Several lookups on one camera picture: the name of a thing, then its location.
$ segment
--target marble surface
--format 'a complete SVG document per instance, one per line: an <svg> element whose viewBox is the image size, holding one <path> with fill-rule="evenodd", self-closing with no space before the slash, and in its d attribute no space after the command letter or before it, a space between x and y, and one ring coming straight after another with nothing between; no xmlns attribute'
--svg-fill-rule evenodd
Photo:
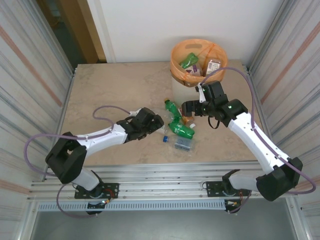
<svg viewBox="0 0 320 240"><path fill-rule="evenodd" d="M243 70L238 60L230 60L230 67ZM237 98L251 111L249 87L240 74L227 71L222 81L228 99ZM116 105L128 111L141 107L164 108L164 99L173 98L169 62L81 64L68 102L62 133L74 135L95 132L110 126L92 118L101 105ZM101 109L97 116L114 122L127 117L118 109ZM153 133L99 151L87 158L85 165L164 164L182 162L250 161L255 157L246 145L223 124L217 130L209 127L206 117L195 118L195 149L191 154L172 148L162 141L163 135Z"/></svg>

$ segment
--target green plastic bottle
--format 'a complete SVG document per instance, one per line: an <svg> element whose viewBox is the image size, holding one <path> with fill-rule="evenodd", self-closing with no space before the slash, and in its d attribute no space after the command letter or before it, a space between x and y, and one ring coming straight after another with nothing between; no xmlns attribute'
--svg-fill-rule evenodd
<svg viewBox="0 0 320 240"><path fill-rule="evenodd" d="M186 69L190 66L192 66L193 64L196 64L198 62L199 58L193 53L189 53L189 55L186 57L185 60L183 60L182 62L180 62L180 66L183 69Z"/></svg>
<svg viewBox="0 0 320 240"><path fill-rule="evenodd" d="M174 119L171 123L168 124L168 126L172 132L186 139L192 139L195 134L195 131L193 129L180 123L180 119Z"/></svg>
<svg viewBox="0 0 320 240"><path fill-rule="evenodd" d="M168 98L164 100L165 103L165 109L168 110L169 112L173 113L173 118L176 120L180 120L182 118L180 112L178 111L177 106L175 105L174 102L170 101Z"/></svg>

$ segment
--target bottle cap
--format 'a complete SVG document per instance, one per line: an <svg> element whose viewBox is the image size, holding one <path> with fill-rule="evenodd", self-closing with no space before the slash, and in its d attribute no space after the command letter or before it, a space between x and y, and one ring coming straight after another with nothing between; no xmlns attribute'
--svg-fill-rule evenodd
<svg viewBox="0 0 320 240"><path fill-rule="evenodd" d="M164 143L167 143L168 140L169 140L169 137L168 137L168 136L164 136L162 141L163 141Z"/></svg>

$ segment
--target white wall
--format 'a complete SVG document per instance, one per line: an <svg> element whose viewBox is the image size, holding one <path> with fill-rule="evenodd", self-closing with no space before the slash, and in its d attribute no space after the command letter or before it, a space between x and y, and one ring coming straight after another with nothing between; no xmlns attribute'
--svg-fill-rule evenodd
<svg viewBox="0 0 320 240"><path fill-rule="evenodd" d="M168 61L189 38L248 64L282 0L88 0L108 62Z"/></svg>

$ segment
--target corrugated metal wall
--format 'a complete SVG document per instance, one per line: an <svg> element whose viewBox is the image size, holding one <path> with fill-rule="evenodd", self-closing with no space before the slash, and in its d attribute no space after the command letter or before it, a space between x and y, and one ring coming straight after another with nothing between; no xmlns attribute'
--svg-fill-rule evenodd
<svg viewBox="0 0 320 240"><path fill-rule="evenodd" d="M14 239L31 182L41 176L24 162L26 140L55 133L72 69L32 1L0 1L0 239ZM52 140L29 147L29 158L45 168Z"/></svg>
<svg viewBox="0 0 320 240"><path fill-rule="evenodd" d="M288 1L250 67L274 142L320 183L320 1ZM299 190L311 185L300 179ZM314 239L320 239L320 190L300 195Z"/></svg>

